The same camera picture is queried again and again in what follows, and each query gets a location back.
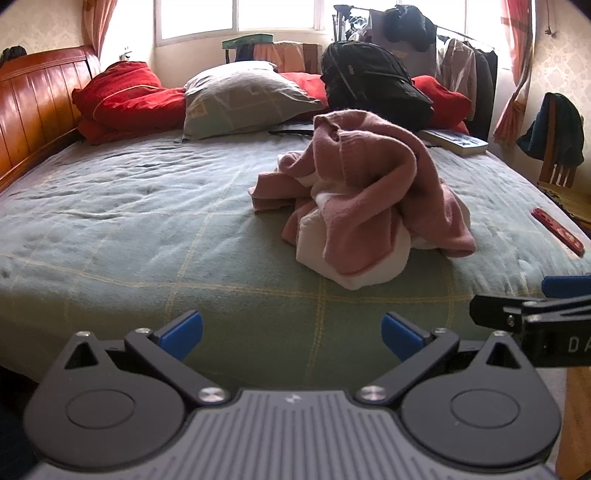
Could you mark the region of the pink and white sweater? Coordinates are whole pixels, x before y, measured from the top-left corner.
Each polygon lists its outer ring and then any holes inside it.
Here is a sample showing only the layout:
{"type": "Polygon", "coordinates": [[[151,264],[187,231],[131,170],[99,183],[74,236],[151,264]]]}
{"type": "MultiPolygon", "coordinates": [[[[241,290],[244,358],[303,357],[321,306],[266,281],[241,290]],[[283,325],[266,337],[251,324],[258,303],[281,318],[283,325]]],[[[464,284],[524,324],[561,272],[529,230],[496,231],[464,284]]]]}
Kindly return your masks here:
{"type": "Polygon", "coordinates": [[[292,207],[281,237],[297,261],[348,290],[393,280],[413,249],[477,249],[470,211],[424,143],[362,110],[315,117],[308,147],[281,155],[249,195],[256,212],[292,207]]]}

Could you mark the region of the wooden chair with clothes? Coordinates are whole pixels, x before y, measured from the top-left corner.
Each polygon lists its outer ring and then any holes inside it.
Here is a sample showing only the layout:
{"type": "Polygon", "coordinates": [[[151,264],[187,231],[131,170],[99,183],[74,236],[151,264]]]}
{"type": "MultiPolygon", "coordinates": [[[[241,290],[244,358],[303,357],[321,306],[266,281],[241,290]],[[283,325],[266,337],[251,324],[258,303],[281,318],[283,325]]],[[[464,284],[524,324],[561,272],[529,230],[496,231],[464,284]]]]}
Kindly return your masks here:
{"type": "Polygon", "coordinates": [[[590,195],[572,191],[585,144],[583,117],[575,105],[563,94],[547,92],[516,144],[526,156],[542,162],[538,188],[581,228],[590,230],[590,195]]]}

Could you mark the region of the clothes rack with garments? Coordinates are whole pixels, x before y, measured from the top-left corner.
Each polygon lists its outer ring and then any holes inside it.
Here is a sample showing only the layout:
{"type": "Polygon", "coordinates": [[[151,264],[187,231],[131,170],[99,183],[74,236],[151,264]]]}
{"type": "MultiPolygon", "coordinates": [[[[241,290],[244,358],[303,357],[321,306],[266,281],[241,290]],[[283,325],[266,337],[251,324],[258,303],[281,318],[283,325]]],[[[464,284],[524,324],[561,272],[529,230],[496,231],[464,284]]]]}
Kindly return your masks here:
{"type": "Polygon", "coordinates": [[[472,102],[468,132],[489,137],[496,99],[498,55],[493,1],[336,1],[336,40],[377,44],[413,77],[432,76],[472,102]]]}

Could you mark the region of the red flat case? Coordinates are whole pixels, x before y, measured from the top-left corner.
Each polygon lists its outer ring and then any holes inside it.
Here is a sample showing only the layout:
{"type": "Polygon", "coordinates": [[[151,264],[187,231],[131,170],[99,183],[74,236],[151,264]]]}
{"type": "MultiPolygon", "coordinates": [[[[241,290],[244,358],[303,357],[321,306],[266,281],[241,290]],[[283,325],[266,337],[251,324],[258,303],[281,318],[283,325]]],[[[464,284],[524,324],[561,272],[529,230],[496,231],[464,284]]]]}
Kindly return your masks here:
{"type": "Polygon", "coordinates": [[[550,214],[541,208],[535,208],[532,210],[531,215],[575,255],[580,258],[584,256],[585,247],[583,243],[550,214]]]}

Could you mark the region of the blue white book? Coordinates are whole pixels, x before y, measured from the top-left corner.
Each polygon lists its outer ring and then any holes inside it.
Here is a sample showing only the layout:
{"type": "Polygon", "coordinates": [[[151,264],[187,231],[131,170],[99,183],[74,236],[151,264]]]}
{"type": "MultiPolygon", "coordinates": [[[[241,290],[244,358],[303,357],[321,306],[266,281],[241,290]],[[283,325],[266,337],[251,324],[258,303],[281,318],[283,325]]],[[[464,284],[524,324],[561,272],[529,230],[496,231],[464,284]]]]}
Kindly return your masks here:
{"type": "Polygon", "coordinates": [[[442,147],[461,157],[483,154],[489,146],[484,140],[453,130],[422,130],[417,135],[428,144],[442,147]]]}

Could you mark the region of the red quilt right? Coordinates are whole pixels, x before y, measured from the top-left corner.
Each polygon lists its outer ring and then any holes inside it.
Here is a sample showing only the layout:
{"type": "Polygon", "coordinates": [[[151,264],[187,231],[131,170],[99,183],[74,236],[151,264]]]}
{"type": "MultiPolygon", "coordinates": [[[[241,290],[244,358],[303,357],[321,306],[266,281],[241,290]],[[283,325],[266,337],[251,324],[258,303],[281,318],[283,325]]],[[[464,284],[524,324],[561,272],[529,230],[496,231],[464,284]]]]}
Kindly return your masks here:
{"type": "MultiPolygon", "coordinates": [[[[308,97],[322,102],[325,110],[329,103],[325,94],[325,83],[321,76],[305,72],[284,72],[284,79],[293,81],[308,94],[308,97]]],[[[465,124],[472,109],[472,101],[465,95],[448,90],[435,77],[420,75],[413,78],[414,85],[432,102],[434,113],[429,127],[431,129],[447,129],[468,135],[465,124]]]]}

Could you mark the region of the red quilt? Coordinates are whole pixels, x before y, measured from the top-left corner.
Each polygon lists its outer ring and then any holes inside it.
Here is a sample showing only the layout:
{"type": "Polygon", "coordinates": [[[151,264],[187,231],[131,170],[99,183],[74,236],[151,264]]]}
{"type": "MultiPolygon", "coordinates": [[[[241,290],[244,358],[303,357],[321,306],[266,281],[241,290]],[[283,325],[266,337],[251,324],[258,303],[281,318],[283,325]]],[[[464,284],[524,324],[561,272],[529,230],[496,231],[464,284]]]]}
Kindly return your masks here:
{"type": "Polygon", "coordinates": [[[185,118],[182,88],[165,88],[141,61],[120,61],[72,91],[81,114],[77,129],[91,145],[179,130],[185,118]]]}
{"type": "MultiPolygon", "coordinates": [[[[284,79],[293,81],[308,94],[308,97],[322,102],[325,110],[329,103],[325,94],[325,83],[321,76],[305,72],[284,72],[284,79]]],[[[431,129],[447,129],[468,135],[465,124],[472,109],[472,101],[465,95],[448,90],[435,77],[420,75],[413,78],[414,85],[432,102],[434,113],[429,127],[431,129]]]]}

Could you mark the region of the red plaid curtain right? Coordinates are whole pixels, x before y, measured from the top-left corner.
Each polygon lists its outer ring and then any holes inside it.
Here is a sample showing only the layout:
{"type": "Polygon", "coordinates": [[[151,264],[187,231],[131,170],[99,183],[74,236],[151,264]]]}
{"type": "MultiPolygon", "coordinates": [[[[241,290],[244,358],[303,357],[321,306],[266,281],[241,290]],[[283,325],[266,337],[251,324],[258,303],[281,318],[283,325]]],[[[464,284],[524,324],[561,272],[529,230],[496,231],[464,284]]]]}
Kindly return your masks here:
{"type": "Polygon", "coordinates": [[[517,140],[527,109],[536,36],[535,2],[502,1],[500,19],[508,42],[514,91],[505,104],[493,139],[501,147],[509,148],[517,140]]]}

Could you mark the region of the red plaid curtain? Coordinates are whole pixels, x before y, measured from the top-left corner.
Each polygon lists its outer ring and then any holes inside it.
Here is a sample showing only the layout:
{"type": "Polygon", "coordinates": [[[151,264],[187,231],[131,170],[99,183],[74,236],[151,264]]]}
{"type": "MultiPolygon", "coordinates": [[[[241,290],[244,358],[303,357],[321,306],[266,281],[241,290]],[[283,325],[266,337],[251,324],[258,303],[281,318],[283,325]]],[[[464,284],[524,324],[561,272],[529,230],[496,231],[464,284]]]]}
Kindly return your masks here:
{"type": "Polygon", "coordinates": [[[535,2],[502,1],[500,19],[508,42],[514,91],[505,104],[493,139],[501,147],[509,148],[517,140],[527,109],[536,36],[535,2]]]}
{"type": "Polygon", "coordinates": [[[85,40],[101,56],[109,24],[117,0],[84,0],[82,5],[82,27],[85,40]]]}

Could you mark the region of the black backpack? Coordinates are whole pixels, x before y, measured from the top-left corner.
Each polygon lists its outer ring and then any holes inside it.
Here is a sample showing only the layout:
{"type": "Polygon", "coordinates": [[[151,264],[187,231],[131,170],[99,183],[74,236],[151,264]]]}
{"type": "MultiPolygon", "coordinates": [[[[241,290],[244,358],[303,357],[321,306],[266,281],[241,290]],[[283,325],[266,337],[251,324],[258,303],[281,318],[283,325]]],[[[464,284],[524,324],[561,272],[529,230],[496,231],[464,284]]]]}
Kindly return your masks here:
{"type": "Polygon", "coordinates": [[[332,110],[379,115],[410,131],[427,128],[433,102],[420,91],[398,57],[372,43],[339,41],[322,54],[322,82],[332,110]]]}

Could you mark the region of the red quilt left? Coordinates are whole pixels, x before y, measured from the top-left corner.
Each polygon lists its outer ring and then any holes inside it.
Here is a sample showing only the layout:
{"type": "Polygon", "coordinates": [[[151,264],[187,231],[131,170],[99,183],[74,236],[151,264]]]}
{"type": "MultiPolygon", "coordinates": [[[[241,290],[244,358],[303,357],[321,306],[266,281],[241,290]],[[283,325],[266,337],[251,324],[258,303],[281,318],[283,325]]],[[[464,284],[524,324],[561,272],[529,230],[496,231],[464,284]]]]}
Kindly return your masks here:
{"type": "Polygon", "coordinates": [[[185,118],[182,88],[165,88],[141,61],[120,61],[72,91],[81,114],[77,129],[91,145],[179,130],[185,118]]]}

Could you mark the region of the wooden headboard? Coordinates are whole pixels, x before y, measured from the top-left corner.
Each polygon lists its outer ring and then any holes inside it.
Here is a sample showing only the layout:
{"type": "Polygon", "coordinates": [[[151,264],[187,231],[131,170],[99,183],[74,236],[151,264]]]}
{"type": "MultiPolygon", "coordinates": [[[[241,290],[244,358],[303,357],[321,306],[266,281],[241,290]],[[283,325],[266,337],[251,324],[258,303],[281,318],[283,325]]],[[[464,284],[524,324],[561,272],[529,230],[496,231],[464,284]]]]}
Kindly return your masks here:
{"type": "Polygon", "coordinates": [[[90,45],[18,57],[1,67],[1,189],[81,138],[72,91],[100,73],[90,45]]]}

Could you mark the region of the grey green pillow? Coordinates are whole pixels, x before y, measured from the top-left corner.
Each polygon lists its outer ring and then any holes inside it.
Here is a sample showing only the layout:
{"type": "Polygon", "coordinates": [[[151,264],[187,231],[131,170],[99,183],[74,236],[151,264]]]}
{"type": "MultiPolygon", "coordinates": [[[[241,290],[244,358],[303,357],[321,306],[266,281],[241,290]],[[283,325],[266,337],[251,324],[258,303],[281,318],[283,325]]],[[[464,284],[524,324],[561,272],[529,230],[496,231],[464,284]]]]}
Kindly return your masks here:
{"type": "Polygon", "coordinates": [[[274,68],[267,61],[235,62],[189,79],[184,85],[183,138],[252,133],[324,109],[322,101],[274,68]]]}

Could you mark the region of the green topped box pile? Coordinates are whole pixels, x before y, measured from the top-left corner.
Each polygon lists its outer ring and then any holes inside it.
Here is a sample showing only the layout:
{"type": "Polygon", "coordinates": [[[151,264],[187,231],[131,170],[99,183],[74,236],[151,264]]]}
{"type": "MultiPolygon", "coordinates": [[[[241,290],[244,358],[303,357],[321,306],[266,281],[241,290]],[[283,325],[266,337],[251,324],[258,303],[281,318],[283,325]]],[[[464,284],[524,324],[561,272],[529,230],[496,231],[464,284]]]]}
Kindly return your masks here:
{"type": "Polygon", "coordinates": [[[315,43],[276,41],[273,34],[256,33],[224,40],[221,49],[226,64],[233,51],[235,62],[266,61],[280,73],[321,73],[322,46],[315,43]]]}

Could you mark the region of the red plaid curtain left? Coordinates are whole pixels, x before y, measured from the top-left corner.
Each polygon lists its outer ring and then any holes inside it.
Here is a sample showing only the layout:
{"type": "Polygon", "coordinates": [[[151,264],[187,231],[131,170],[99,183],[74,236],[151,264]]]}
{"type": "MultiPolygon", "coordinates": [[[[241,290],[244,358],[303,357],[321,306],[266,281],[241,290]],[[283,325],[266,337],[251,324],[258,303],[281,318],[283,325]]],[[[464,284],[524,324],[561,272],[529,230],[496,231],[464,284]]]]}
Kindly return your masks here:
{"type": "Polygon", "coordinates": [[[101,56],[109,24],[117,0],[84,0],[82,5],[82,27],[85,40],[101,56]]]}

